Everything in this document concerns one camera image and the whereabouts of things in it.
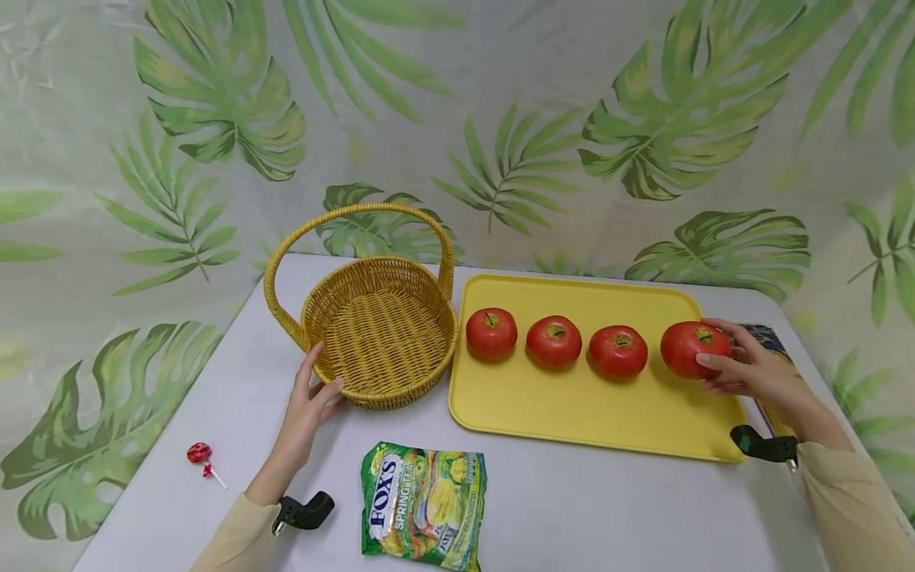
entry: basket handle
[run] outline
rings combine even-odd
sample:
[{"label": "basket handle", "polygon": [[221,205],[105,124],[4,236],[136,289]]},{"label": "basket handle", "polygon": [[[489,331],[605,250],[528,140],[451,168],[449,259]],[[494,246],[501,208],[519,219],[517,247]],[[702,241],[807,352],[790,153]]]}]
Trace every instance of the basket handle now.
[{"label": "basket handle", "polygon": [[280,326],[282,326],[286,333],[296,341],[300,348],[302,348],[302,351],[309,350],[309,348],[306,347],[305,329],[289,315],[289,312],[285,311],[280,306],[279,301],[276,299],[276,270],[279,268],[280,261],[289,249],[292,248],[292,245],[295,244],[298,239],[302,238],[306,232],[317,228],[325,222],[336,219],[337,217],[347,216],[356,212],[365,212],[366,210],[394,210],[396,212],[402,212],[415,216],[417,219],[432,227],[432,230],[438,235],[438,240],[442,243],[442,260],[438,263],[438,287],[442,290],[442,293],[445,294],[445,298],[451,299],[455,277],[454,249],[451,247],[451,240],[448,238],[445,229],[442,228],[442,225],[434,218],[419,209],[414,209],[413,207],[395,202],[366,202],[349,205],[348,207],[342,207],[340,209],[329,210],[321,216],[306,222],[289,234],[289,236],[276,247],[274,253],[271,254],[264,272],[264,297],[267,299],[267,307],[270,308],[271,313],[273,313],[276,321],[280,323]]}]

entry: wrist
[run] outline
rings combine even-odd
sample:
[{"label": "wrist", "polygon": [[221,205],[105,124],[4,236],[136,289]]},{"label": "wrist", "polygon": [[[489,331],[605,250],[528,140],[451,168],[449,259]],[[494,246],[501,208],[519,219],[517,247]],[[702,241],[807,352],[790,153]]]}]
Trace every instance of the wrist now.
[{"label": "wrist", "polygon": [[248,500],[260,506],[277,504],[296,475],[296,469],[288,462],[271,454],[264,462],[245,494]]},{"label": "wrist", "polygon": [[819,443],[833,450],[855,452],[838,419],[822,403],[800,412],[795,425],[792,429],[802,443]]}]

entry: black wrist mount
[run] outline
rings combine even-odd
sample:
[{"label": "black wrist mount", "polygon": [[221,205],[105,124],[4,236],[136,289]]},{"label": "black wrist mount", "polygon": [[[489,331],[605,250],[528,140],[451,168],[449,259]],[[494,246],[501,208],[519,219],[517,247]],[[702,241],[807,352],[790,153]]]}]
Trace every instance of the black wrist mount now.
[{"label": "black wrist mount", "polygon": [[749,425],[740,425],[731,429],[731,440],[747,457],[767,460],[773,463],[785,463],[798,460],[797,437],[773,437],[764,439]]},{"label": "black wrist mount", "polygon": [[320,491],[304,506],[292,497],[283,497],[280,501],[280,513],[274,521],[273,533],[280,534],[287,524],[302,530],[315,530],[333,510],[334,500],[324,491]]}]

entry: green candy packaging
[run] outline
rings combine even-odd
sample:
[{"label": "green candy packaging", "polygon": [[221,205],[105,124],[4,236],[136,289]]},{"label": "green candy packaging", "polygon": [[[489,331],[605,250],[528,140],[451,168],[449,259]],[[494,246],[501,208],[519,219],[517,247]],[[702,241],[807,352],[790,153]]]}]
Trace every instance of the green candy packaging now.
[{"label": "green candy packaging", "polygon": [[478,572],[486,463],[482,453],[382,441],[362,460],[362,553]]}]

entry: yellow tray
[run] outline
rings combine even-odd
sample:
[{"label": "yellow tray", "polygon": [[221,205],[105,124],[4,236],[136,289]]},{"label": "yellow tray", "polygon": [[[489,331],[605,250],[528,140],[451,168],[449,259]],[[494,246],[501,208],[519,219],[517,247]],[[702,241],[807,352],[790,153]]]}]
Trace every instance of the yellow tray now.
[{"label": "yellow tray", "polygon": [[[489,307],[507,309],[518,324],[518,345],[505,362],[481,362],[467,348],[469,316]],[[584,342],[564,372],[541,370],[524,351],[527,329],[553,314],[571,319]],[[658,349],[668,326],[701,317],[692,297],[670,288],[476,275],[464,286],[448,407],[476,431],[739,462],[729,432],[746,423],[740,402],[675,376]],[[587,362],[591,335],[611,324],[632,326],[648,342],[648,366],[632,383],[607,381]]]}]

